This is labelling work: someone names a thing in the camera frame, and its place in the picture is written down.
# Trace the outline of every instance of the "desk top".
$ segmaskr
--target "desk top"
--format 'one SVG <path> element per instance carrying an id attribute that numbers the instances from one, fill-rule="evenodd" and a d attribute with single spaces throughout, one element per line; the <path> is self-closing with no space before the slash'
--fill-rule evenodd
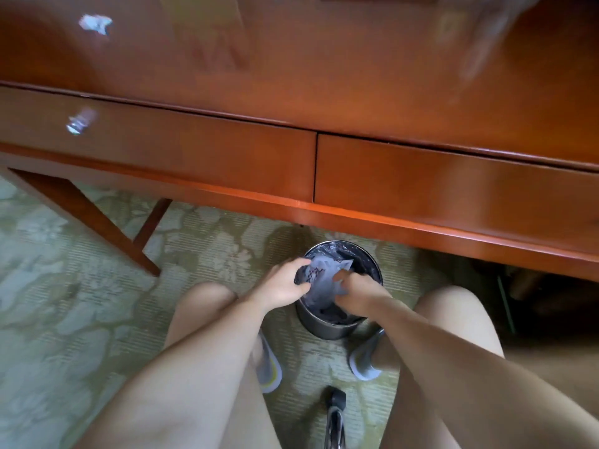
<path id="1" fill-rule="evenodd" d="M 599 170 L 598 19 L 596 0 L 1 0 L 0 80 Z"/>

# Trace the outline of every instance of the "thigh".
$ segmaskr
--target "thigh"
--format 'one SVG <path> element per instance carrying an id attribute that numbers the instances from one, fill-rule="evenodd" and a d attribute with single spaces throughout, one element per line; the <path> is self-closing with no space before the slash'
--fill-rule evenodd
<path id="1" fill-rule="evenodd" d="M 210 324 L 236 300 L 226 286 L 205 282 L 190 288 L 177 304 L 168 328 L 165 348 L 191 332 Z M 221 442 L 222 449 L 280 449 L 268 415 L 254 366 L 246 366 L 235 404 Z"/>
<path id="2" fill-rule="evenodd" d="M 415 311 L 432 324 L 503 356 L 495 327 L 478 298 L 461 287 L 444 287 L 422 296 Z M 402 367 L 381 448 L 459 448 L 424 397 L 412 373 Z"/>

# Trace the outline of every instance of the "trash can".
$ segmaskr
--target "trash can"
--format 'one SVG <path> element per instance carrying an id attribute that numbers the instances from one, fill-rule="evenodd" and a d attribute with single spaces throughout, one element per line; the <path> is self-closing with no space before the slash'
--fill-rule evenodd
<path id="1" fill-rule="evenodd" d="M 336 239 L 325 241 L 308 250 L 304 257 L 314 258 L 317 255 L 327 255 L 336 260 L 353 260 L 352 270 L 360 274 L 368 274 L 379 284 L 383 284 L 383 277 L 374 258 L 357 244 Z M 313 313 L 301 297 L 295 303 L 298 317 L 304 327 L 320 339 L 337 340 L 351 334 L 366 318 L 350 316 L 345 324 L 335 324 L 324 320 Z"/>

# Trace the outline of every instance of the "wooden desk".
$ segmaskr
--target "wooden desk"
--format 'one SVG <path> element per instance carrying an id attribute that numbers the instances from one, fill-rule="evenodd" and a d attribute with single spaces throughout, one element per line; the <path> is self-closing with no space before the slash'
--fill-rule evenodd
<path id="1" fill-rule="evenodd" d="M 598 12 L 1 0 L 2 174 L 152 273 L 166 201 L 132 242 L 69 180 L 599 280 Z"/>

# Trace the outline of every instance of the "desk drawer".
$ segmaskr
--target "desk drawer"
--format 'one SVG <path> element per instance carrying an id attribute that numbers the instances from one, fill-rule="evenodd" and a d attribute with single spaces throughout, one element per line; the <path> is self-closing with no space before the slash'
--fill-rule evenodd
<path id="1" fill-rule="evenodd" d="M 599 253 L 599 174 L 319 135 L 315 202 Z"/>
<path id="2" fill-rule="evenodd" d="M 80 113 L 93 120 L 74 135 L 66 125 Z M 2 87 L 0 142 L 216 186 L 313 196 L 316 134 L 305 130 Z"/>

